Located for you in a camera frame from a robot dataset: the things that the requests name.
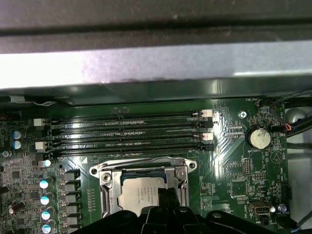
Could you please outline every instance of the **motherboard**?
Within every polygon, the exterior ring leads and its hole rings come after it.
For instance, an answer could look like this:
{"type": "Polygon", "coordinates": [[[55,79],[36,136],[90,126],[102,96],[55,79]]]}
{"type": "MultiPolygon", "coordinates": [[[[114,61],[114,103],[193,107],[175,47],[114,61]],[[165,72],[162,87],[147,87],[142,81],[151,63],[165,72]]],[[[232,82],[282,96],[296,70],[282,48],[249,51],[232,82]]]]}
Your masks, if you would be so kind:
{"type": "MultiPolygon", "coordinates": [[[[8,110],[0,131],[2,234],[69,234],[113,213],[101,189],[112,174],[99,165],[151,158],[187,164],[175,175],[187,174],[183,202],[195,213],[291,232],[277,221],[290,211],[285,127],[258,98],[8,110]]],[[[168,178],[148,173],[139,187],[134,172],[121,175],[119,209],[157,205],[168,178]]]]}

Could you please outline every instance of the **capacitor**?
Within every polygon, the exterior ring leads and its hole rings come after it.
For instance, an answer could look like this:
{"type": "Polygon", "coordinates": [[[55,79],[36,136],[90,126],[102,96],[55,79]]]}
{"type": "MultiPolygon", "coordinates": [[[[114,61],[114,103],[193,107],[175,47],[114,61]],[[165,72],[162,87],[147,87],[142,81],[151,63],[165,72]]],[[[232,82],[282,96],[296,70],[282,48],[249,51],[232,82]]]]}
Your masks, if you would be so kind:
{"type": "Polygon", "coordinates": [[[267,204],[270,207],[270,212],[271,213],[275,213],[276,208],[274,205],[272,205],[272,203],[270,203],[269,201],[264,201],[265,204],[267,204]]]}
{"type": "Polygon", "coordinates": [[[41,218],[43,220],[49,220],[51,216],[55,213],[55,209],[52,206],[49,206],[44,212],[41,214],[41,218]]]}
{"type": "Polygon", "coordinates": [[[24,141],[23,139],[16,140],[13,142],[13,149],[19,150],[19,149],[24,149],[27,146],[27,142],[24,141]]]}
{"type": "Polygon", "coordinates": [[[16,205],[12,206],[11,208],[9,208],[9,214],[10,215],[14,215],[16,212],[20,211],[24,207],[25,207],[25,203],[21,201],[18,204],[16,204],[16,205]]]}
{"type": "Polygon", "coordinates": [[[41,202],[42,205],[47,205],[47,204],[49,204],[53,200],[54,200],[54,194],[53,193],[47,193],[46,195],[44,195],[40,199],[40,202],[41,202]]]}
{"type": "Polygon", "coordinates": [[[43,161],[43,165],[44,165],[45,167],[50,167],[50,166],[52,166],[53,164],[54,164],[54,160],[53,160],[53,159],[47,159],[47,160],[43,161]]]}
{"type": "Polygon", "coordinates": [[[279,204],[277,207],[278,211],[280,211],[281,213],[285,213],[287,211],[287,207],[285,204],[279,204]]]}
{"type": "Polygon", "coordinates": [[[53,179],[51,177],[47,177],[44,180],[40,181],[39,186],[42,189],[46,189],[53,184],[53,179]]]}
{"type": "Polygon", "coordinates": [[[9,157],[9,156],[11,156],[11,155],[12,155],[11,151],[5,150],[5,151],[2,152],[2,156],[3,156],[3,157],[9,157]]]}
{"type": "Polygon", "coordinates": [[[12,137],[14,140],[19,140],[19,139],[23,139],[26,137],[26,132],[21,130],[21,131],[14,131],[12,133],[12,137]]]}
{"type": "Polygon", "coordinates": [[[4,187],[0,187],[0,196],[3,194],[6,194],[9,191],[9,188],[4,186],[4,187]]]}
{"type": "Polygon", "coordinates": [[[46,224],[43,225],[42,232],[44,234],[48,234],[51,232],[53,228],[55,228],[55,226],[56,226],[56,222],[53,219],[50,219],[46,222],[46,224]]]}
{"type": "Polygon", "coordinates": [[[271,143],[271,135],[264,127],[255,126],[246,133],[247,144],[258,150],[267,148],[271,143]]]}

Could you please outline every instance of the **integrated circuit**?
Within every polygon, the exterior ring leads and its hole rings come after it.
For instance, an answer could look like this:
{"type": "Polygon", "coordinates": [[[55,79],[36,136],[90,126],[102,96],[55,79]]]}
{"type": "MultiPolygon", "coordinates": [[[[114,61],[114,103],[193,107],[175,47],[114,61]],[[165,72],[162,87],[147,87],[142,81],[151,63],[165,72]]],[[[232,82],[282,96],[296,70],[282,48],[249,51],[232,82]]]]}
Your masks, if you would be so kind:
{"type": "Polygon", "coordinates": [[[12,172],[12,179],[20,178],[20,172],[12,172]]]}
{"type": "Polygon", "coordinates": [[[225,166],[225,175],[227,176],[241,176],[244,174],[244,168],[241,163],[231,163],[225,166]]]}
{"type": "Polygon", "coordinates": [[[231,196],[232,197],[247,196],[247,181],[245,180],[231,181],[231,196]]]}

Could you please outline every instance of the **chip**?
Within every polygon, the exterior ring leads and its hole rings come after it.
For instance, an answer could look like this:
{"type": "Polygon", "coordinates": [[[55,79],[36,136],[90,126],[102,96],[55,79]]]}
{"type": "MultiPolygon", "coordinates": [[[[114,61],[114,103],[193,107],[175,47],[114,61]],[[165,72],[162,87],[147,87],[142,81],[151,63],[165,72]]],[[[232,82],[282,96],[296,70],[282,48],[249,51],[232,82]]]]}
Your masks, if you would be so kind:
{"type": "Polygon", "coordinates": [[[20,177],[20,172],[12,172],[12,178],[18,179],[20,177]]]}
{"type": "Polygon", "coordinates": [[[247,185],[246,181],[231,181],[231,195],[236,196],[246,196],[247,195],[247,185]]]}
{"type": "Polygon", "coordinates": [[[78,217],[67,217],[66,222],[68,226],[77,225],[78,224],[78,217]]]}
{"type": "Polygon", "coordinates": [[[24,225],[24,219],[18,218],[17,223],[18,223],[18,225],[24,225]]]}
{"type": "Polygon", "coordinates": [[[31,192],[30,199],[38,199],[38,192],[31,192]]]}

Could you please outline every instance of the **ram slot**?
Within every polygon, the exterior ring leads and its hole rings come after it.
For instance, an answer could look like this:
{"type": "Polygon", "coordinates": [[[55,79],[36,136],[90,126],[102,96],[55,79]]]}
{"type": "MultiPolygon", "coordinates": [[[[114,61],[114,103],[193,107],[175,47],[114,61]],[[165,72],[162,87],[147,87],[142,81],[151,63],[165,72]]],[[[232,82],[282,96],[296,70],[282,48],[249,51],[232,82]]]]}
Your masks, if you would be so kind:
{"type": "Polygon", "coordinates": [[[82,121],[97,121],[97,120],[119,120],[119,119],[131,119],[131,120],[152,120],[152,119],[163,119],[163,118],[190,118],[196,117],[193,112],[180,112],[180,113],[163,113],[163,114],[145,114],[145,115],[115,115],[109,117],[73,117],[65,119],[52,119],[52,124],[58,123],[78,123],[82,121]]]}
{"type": "Polygon", "coordinates": [[[136,147],[147,145],[162,145],[165,144],[182,144],[200,142],[195,137],[182,137],[182,138],[168,138],[168,139],[150,139],[150,140],[124,140],[124,141],[100,141],[100,142],[70,142],[67,144],[52,144],[52,150],[72,150],[72,149],[90,149],[90,148],[114,148],[114,147],[136,147]]]}
{"type": "Polygon", "coordinates": [[[56,151],[59,155],[65,154],[84,154],[84,153],[114,153],[114,152],[132,152],[132,151],[146,151],[146,150],[170,150],[170,149],[186,149],[193,148],[196,149],[200,146],[200,143],[183,143],[183,144],[166,144],[166,145],[140,145],[133,147],[118,147],[118,148],[91,148],[91,149],[70,149],[70,150],[60,150],[56,151]]]}
{"type": "Polygon", "coordinates": [[[52,136],[46,137],[46,141],[63,143],[80,143],[80,142],[92,142],[92,141],[108,141],[108,140],[142,140],[142,139],[167,139],[167,138],[179,138],[179,137],[199,137],[201,132],[189,132],[189,133],[174,133],[174,134],[151,134],[151,135],[126,135],[126,136],[104,136],[97,137],[97,134],[72,134],[64,136],[52,136]]]}
{"type": "Polygon", "coordinates": [[[195,150],[193,147],[190,148],[178,148],[178,149],[160,149],[160,150],[145,150],[145,151],[131,151],[131,152],[112,152],[112,153],[72,153],[66,155],[59,155],[65,157],[93,157],[93,158],[118,158],[118,157],[139,157],[139,156],[161,156],[169,155],[176,156],[184,154],[185,152],[195,150]]]}
{"type": "Polygon", "coordinates": [[[77,131],[68,130],[57,135],[46,137],[47,140],[58,139],[80,139],[80,138],[94,138],[94,137],[130,137],[130,136],[149,136],[154,134],[181,134],[181,133],[198,133],[199,128],[194,126],[169,127],[169,128],[150,128],[140,130],[119,130],[119,131],[77,131]]]}
{"type": "Polygon", "coordinates": [[[154,127],[174,127],[174,126],[194,126],[194,125],[203,125],[203,121],[165,121],[162,120],[151,120],[151,121],[114,121],[114,122],[103,122],[103,121],[94,121],[87,123],[66,123],[59,125],[52,125],[52,130],[60,130],[62,132],[70,129],[78,130],[91,130],[91,129],[103,129],[103,130],[116,130],[116,129],[140,129],[140,128],[154,128],[154,127]]]}

